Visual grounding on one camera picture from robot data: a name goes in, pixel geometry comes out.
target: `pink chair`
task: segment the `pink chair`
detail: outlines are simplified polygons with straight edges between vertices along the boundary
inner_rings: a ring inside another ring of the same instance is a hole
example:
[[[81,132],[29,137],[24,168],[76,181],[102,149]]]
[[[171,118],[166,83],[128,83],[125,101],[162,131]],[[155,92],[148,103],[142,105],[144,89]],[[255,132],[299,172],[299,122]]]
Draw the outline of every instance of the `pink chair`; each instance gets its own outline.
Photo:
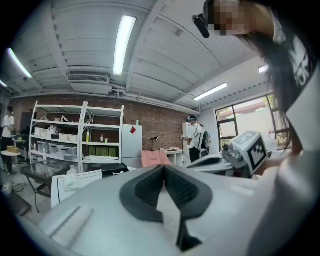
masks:
[[[172,165],[164,150],[142,151],[142,166]]]

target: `white refrigerator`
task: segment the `white refrigerator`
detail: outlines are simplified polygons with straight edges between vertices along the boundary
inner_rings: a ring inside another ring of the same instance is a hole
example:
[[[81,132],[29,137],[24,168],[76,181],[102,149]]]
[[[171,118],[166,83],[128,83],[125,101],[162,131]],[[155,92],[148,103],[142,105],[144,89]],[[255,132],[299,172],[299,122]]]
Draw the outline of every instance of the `white refrigerator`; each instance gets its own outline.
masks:
[[[121,140],[122,163],[132,168],[142,168],[142,126],[123,124]]]

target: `window frame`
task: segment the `window frame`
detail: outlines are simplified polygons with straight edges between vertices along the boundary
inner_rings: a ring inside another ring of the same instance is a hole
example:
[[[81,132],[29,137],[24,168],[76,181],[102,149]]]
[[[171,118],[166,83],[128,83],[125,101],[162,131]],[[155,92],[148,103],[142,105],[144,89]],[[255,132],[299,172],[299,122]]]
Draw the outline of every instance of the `window frame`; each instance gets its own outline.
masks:
[[[253,99],[245,100],[245,101],[239,102],[237,104],[232,104],[230,106],[225,106],[225,107],[222,107],[222,108],[219,108],[219,109],[215,110],[215,117],[216,117],[216,123],[217,123],[217,131],[218,131],[218,139],[219,139],[219,151],[221,151],[221,140],[231,140],[231,139],[233,139],[233,138],[235,138],[236,136],[239,135],[236,112],[235,112],[234,106],[240,105],[240,104],[243,104],[243,103],[246,103],[246,102],[254,101],[254,100],[257,100],[257,99],[260,99],[260,98],[264,98],[264,97],[266,97],[267,107],[268,107],[268,109],[269,109],[269,111],[271,113],[272,124],[273,124],[273,129],[274,129],[274,138],[277,139],[277,135],[285,134],[285,133],[288,133],[288,138],[289,138],[289,136],[290,136],[290,134],[289,134],[290,129],[289,128],[277,130],[276,119],[275,119],[274,112],[279,111],[279,108],[278,108],[278,106],[276,106],[273,109],[271,108],[271,104],[270,104],[270,101],[269,101],[269,96],[271,96],[271,95],[274,96],[273,93],[269,93],[269,94],[265,94],[265,95],[262,95],[262,96],[259,96],[259,97],[253,98]],[[223,109],[227,109],[227,108],[232,108],[233,118],[228,119],[228,120],[218,121],[218,111],[223,110]],[[229,137],[221,137],[220,136],[220,129],[221,129],[220,128],[220,124],[225,124],[225,123],[229,123],[229,122],[234,122],[234,128],[235,128],[235,134],[236,135],[235,136],[229,136]]]

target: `desk lamp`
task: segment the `desk lamp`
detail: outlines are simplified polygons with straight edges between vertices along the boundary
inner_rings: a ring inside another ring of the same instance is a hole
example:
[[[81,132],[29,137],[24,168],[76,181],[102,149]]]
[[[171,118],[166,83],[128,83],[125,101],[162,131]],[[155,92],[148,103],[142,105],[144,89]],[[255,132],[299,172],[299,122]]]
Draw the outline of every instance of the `desk lamp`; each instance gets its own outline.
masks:
[[[152,142],[152,144],[151,144],[151,151],[154,151],[154,140],[157,141],[158,139],[159,139],[159,136],[150,139],[151,142]]]

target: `green container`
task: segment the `green container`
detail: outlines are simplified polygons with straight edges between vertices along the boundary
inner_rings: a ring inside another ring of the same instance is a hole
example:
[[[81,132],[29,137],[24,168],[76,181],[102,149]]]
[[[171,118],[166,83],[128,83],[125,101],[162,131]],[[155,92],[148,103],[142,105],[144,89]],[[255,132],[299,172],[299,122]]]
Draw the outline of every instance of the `green container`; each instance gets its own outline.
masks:
[[[102,157],[102,148],[101,147],[97,147],[95,149],[95,155],[98,156],[98,157]]]
[[[96,155],[96,148],[94,146],[89,147],[89,156],[95,156]]]
[[[109,148],[108,147],[103,147],[102,149],[102,156],[103,157],[108,157],[109,156]]]
[[[116,158],[117,150],[114,147],[109,147],[109,157]]]

